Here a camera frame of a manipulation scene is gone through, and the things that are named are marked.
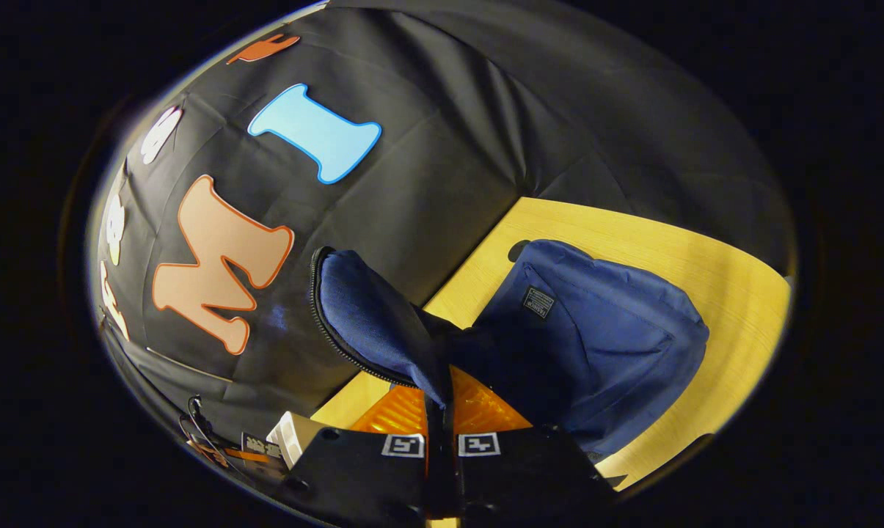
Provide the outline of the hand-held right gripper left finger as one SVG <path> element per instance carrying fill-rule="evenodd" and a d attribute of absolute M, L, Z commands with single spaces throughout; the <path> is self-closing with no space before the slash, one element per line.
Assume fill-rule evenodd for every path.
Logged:
<path fill-rule="evenodd" d="M 395 386 L 348 423 L 288 418 L 282 496 L 332 527 L 428 527 L 444 518 L 444 432 L 423 391 Z"/>

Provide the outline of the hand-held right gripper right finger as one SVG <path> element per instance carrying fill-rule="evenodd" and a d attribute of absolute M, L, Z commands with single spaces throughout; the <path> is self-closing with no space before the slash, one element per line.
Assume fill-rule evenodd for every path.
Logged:
<path fill-rule="evenodd" d="M 612 509 L 613 487 L 566 431 L 532 424 L 461 369 L 450 374 L 456 525 L 586 527 Z"/>

